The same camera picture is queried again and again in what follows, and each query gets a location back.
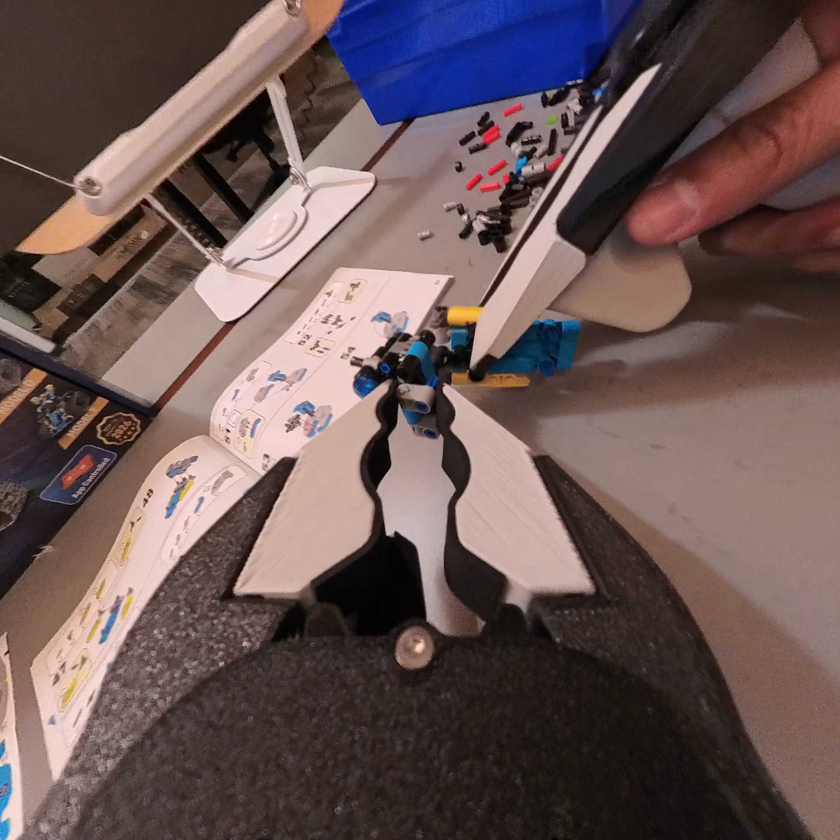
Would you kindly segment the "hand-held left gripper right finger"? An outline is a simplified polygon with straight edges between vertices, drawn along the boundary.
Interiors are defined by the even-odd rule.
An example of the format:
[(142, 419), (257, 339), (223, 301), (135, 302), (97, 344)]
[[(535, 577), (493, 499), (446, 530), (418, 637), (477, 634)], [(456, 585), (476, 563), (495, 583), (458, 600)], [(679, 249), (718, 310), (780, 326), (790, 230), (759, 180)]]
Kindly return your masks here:
[(455, 598), (492, 621), (506, 606), (529, 614), (541, 598), (595, 595), (529, 447), (452, 385), (438, 392), (438, 430), (454, 491), (444, 577)]

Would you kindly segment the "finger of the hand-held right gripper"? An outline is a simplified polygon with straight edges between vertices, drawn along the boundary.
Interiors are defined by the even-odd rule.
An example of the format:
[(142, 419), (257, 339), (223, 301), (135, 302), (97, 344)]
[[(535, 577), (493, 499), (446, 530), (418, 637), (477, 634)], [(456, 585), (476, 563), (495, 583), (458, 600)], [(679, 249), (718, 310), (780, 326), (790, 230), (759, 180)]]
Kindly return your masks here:
[(646, 69), (611, 107), (595, 108), (513, 243), (511, 255), (484, 297), (469, 359), (469, 379), (482, 381), (489, 368), (522, 336), (546, 305), (585, 267), (583, 248), (558, 233), (557, 217), (581, 194), (585, 177), (627, 120), (660, 65)]

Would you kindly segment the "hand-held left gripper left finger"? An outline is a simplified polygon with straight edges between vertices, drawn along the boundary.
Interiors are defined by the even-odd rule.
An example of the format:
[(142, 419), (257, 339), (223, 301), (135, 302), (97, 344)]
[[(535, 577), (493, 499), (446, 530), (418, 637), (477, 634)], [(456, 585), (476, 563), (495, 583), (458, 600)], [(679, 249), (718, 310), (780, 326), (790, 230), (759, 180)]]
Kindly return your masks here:
[(305, 445), (234, 584), (236, 597), (315, 601), (374, 547), (397, 414), (396, 384), (386, 381)]

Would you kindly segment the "yellow and blue brick assembly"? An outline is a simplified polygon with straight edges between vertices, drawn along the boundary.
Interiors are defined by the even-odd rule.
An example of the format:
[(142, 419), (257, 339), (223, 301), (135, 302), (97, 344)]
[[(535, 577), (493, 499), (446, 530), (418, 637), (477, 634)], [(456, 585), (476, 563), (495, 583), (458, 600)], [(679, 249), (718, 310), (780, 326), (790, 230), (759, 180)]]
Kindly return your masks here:
[(479, 307), (435, 309), (432, 325), (450, 352), (453, 385), (522, 389), (530, 384), (532, 375), (550, 378), (556, 372), (572, 367), (580, 337), (580, 322), (547, 318), (533, 322), (509, 351), (491, 364), (482, 380), (471, 380), (468, 362), (481, 312)]

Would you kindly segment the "black and blue gear assembly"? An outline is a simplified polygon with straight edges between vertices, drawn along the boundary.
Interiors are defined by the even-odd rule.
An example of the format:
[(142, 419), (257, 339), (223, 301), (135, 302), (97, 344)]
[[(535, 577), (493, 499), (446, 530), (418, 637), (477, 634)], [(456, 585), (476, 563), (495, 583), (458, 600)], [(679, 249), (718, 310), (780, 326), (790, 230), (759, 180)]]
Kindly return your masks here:
[(397, 332), (369, 355), (352, 357), (350, 363), (356, 368), (353, 392), (365, 398), (379, 385), (394, 383), (397, 405), (413, 435), (438, 439), (438, 384), (449, 357), (449, 349), (437, 342), (437, 335), (431, 330), (417, 334)]

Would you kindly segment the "grey desk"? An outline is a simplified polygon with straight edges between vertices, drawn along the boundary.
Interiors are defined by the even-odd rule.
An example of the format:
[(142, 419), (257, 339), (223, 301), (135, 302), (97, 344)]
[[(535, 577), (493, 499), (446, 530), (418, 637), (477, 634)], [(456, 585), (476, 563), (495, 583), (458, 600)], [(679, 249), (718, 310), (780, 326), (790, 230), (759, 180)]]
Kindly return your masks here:
[[(372, 194), (236, 324), (193, 289), (180, 237), (134, 283), (187, 287), (102, 379), (153, 404), (152, 425), (2, 600), (24, 821), (52, 783), (30, 677), (78, 604), (154, 465), (205, 434), (216, 399), (339, 267), (449, 274), (477, 303), (501, 256), (444, 204), (502, 153), (456, 173), (458, 139), (511, 100), (378, 125), (359, 102), (310, 165), (362, 170)], [(689, 305), (665, 331), (585, 324), (575, 367), (468, 398), (550, 455), (673, 582), (705, 634), (763, 761), (815, 837), (838, 838), (838, 279), (682, 252)]]

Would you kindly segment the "person's right hand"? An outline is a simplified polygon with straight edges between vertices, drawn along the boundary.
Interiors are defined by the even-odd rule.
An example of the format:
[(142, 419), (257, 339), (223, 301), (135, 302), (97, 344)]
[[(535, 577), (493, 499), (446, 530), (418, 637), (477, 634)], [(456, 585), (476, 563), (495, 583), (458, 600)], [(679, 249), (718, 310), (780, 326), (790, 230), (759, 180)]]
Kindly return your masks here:
[(767, 204), (839, 151), (839, 3), (808, 3), (802, 24), (819, 71), (662, 171), (625, 216), (639, 244), (698, 236), (714, 256), (781, 257), (801, 271), (838, 271), (838, 199), (794, 212)]

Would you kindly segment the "pile of loose building pieces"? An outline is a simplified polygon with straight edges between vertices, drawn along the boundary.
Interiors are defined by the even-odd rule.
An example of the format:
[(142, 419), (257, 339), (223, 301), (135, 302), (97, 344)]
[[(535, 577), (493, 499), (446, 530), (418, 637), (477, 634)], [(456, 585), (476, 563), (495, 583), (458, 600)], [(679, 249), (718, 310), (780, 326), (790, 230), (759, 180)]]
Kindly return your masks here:
[(505, 253), (571, 157), (571, 146), (606, 94), (597, 77), (576, 78), (529, 98), (502, 101), (483, 111), (458, 139), (452, 169), (463, 182), (444, 211), (460, 219), (458, 237)]

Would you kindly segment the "open instruction booklet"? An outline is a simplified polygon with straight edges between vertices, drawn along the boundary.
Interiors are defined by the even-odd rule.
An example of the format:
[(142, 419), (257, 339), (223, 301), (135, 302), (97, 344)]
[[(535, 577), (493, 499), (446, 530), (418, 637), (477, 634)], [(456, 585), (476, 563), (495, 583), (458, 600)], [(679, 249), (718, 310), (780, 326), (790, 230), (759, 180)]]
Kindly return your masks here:
[(78, 605), (30, 667), (57, 781), (109, 666), (180, 558), (270, 468), (293, 458), (356, 402), (352, 358), (418, 329), (449, 278), (339, 268), (300, 318), (220, 395), (208, 434), (165, 455), (128, 505)]

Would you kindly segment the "blue plastic bin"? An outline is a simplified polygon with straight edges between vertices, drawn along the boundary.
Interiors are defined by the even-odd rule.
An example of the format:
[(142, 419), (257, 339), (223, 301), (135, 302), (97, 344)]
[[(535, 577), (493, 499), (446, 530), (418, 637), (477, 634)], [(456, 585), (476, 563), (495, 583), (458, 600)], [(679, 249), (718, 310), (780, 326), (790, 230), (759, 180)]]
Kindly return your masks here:
[(344, 2), (327, 37), (379, 124), (585, 77), (636, 1)]

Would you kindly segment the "dark blue toy kit box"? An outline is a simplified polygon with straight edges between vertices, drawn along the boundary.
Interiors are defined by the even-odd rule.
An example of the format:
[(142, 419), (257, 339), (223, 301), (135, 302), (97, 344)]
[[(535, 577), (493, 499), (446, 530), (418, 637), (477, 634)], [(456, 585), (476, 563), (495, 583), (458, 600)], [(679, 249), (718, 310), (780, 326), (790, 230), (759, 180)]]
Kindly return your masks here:
[(150, 425), (151, 410), (1, 354), (1, 595)]

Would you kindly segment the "black panel with wooden edge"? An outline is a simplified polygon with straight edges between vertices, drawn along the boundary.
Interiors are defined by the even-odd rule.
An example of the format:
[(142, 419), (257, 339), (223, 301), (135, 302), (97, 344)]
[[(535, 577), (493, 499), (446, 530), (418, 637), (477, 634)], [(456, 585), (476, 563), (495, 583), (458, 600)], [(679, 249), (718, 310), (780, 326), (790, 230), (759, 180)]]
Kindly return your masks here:
[(88, 245), (76, 174), (269, 2), (2, 2), (2, 255)]

